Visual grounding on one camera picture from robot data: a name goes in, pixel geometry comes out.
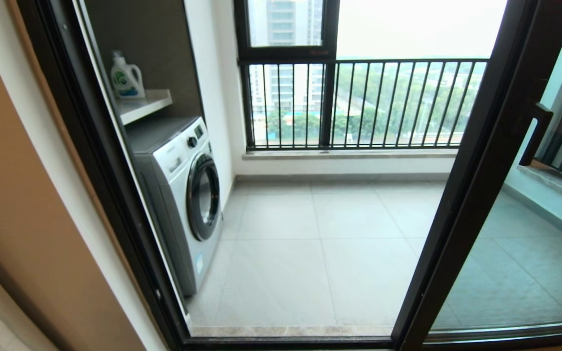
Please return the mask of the brown framed sliding glass door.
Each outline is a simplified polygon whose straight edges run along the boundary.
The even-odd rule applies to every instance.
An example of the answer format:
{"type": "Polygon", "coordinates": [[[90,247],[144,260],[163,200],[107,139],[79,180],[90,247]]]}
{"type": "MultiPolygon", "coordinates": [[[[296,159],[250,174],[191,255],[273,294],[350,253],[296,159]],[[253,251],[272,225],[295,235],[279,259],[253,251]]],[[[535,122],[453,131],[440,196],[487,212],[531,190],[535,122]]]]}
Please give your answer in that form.
{"type": "Polygon", "coordinates": [[[392,331],[397,351],[562,346],[562,324],[463,331],[426,344],[528,133],[537,104],[560,91],[562,0],[507,0],[478,97],[419,264],[392,331]]]}

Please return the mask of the dark framed sliding glass door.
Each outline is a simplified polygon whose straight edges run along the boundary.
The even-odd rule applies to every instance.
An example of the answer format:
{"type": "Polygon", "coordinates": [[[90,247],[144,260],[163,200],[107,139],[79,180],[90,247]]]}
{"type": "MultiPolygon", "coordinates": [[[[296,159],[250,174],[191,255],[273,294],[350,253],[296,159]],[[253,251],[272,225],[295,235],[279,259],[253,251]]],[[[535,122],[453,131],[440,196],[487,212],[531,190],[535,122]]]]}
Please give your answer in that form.
{"type": "Polygon", "coordinates": [[[392,338],[385,336],[193,337],[73,1],[12,2],[70,138],[66,145],[80,158],[169,351],[393,351],[392,338]]]}

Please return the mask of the short grey stone sill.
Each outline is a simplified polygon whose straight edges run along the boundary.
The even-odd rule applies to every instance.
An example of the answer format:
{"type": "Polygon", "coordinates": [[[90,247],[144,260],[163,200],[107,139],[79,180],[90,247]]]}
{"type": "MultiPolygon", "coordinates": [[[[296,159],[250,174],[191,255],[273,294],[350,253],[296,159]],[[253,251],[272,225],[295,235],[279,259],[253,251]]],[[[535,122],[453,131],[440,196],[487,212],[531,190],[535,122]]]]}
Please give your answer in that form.
{"type": "Polygon", "coordinates": [[[562,210],[562,179],[550,171],[517,166],[511,187],[546,209],[562,210]]]}

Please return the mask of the long black balcony railing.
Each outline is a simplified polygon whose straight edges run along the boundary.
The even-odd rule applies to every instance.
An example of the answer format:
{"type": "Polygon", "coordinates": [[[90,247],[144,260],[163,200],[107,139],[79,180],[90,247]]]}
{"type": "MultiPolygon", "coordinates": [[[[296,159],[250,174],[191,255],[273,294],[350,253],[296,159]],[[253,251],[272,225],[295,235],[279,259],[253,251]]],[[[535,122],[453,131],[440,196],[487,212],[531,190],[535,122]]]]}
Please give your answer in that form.
{"type": "Polygon", "coordinates": [[[457,149],[488,60],[339,59],[332,142],[341,149],[457,149]]]}

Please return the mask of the long grey stone sill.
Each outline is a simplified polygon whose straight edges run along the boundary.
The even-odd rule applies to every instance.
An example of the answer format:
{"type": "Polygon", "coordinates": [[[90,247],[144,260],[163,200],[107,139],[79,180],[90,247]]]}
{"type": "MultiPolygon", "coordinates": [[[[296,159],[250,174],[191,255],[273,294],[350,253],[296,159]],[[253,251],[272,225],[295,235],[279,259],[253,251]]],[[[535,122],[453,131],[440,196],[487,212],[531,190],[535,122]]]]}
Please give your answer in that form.
{"type": "Polygon", "coordinates": [[[341,150],[279,150],[249,151],[241,156],[245,161],[319,160],[360,158],[455,158],[458,149],[341,149],[341,150]]]}

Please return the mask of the white front-load washing machine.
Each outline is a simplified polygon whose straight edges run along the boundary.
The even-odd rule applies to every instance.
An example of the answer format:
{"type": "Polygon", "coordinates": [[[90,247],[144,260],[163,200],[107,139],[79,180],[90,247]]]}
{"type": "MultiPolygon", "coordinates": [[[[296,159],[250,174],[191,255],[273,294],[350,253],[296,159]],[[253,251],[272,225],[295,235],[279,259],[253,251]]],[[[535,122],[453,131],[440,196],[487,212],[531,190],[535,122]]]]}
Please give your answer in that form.
{"type": "Polygon", "coordinates": [[[198,293],[220,238],[220,177],[203,117],[148,119],[126,135],[145,202],[181,294],[198,293]]]}

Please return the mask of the white detergent bottle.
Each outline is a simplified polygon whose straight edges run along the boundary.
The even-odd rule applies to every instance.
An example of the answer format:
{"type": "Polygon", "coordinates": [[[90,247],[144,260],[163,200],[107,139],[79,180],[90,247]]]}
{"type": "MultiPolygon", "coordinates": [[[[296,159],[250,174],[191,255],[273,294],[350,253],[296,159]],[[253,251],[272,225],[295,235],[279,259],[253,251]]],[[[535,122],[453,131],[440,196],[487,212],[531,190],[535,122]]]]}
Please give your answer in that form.
{"type": "Polygon", "coordinates": [[[112,51],[110,80],[120,100],[146,98],[142,73],[138,66],[126,62],[122,51],[112,51]]]}

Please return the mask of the dark window frame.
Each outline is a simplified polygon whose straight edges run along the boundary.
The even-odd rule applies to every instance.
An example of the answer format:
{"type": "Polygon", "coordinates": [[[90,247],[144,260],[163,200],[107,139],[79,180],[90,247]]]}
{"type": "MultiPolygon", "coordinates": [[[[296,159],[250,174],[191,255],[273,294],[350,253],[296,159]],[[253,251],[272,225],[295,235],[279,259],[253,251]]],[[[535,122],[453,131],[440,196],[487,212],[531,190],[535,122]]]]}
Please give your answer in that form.
{"type": "Polygon", "coordinates": [[[245,149],[332,142],[341,0],[233,0],[245,149]]]}

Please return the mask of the white wall shelf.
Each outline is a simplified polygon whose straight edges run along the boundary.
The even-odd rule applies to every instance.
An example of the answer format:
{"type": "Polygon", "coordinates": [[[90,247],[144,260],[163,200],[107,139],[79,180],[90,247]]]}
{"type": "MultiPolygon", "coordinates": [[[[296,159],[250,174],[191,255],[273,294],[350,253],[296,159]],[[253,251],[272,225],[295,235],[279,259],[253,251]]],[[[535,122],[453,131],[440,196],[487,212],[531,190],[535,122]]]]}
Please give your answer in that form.
{"type": "Polygon", "coordinates": [[[116,110],[124,126],[156,113],[173,103],[169,89],[151,89],[146,90],[145,93],[145,98],[123,100],[118,98],[116,100],[116,110]]]}

